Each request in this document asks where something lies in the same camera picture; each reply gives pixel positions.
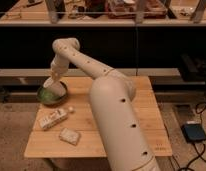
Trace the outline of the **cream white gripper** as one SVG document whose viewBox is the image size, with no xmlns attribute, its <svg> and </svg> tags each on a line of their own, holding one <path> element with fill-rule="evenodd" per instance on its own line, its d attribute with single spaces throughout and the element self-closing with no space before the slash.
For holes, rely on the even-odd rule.
<svg viewBox="0 0 206 171">
<path fill-rule="evenodd" d="M 68 70 L 68 61 L 61 58 L 54 58 L 51 62 L 51 78 L 59 80 Z"/>
</svg>

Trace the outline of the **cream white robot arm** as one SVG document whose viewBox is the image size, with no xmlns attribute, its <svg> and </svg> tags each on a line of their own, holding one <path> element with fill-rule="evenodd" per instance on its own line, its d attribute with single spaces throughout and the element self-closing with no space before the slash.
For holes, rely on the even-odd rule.
<svg viewBox="0 0 206 171">
<path fill-rule="evenodd" d="M 116 69 L 79 51 L 75 38 L 53 42 L 52 91 L 62 96 L 59 80 L 70 63 L 93 79 L 89 101 L 112 171 L 160 171 L 139 126 L 131 101 L 133 81 Z"/>
</svg>

